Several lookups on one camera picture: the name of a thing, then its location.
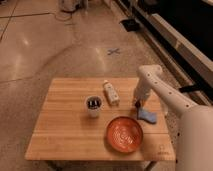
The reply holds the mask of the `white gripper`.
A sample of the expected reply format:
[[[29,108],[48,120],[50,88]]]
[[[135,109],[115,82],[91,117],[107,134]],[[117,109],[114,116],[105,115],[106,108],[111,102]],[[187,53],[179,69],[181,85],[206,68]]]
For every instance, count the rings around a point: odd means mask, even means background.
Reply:
[[[141,107],[140,101],[145,102],[151,94],[151,87],[148,83],[140,79],[137,83],[136,88],[134,89],[134,99],[136,100],[134,106],[138,109]]]

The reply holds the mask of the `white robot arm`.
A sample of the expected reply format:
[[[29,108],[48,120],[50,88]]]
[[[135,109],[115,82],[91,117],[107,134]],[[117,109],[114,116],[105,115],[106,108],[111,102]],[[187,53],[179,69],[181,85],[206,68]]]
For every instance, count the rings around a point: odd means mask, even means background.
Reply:
[[[161,79],[160,65],[141,65],[134,100],[144,103],[153,90],[181,116],[176,171],[213,171],[213,106],[200,105]]]

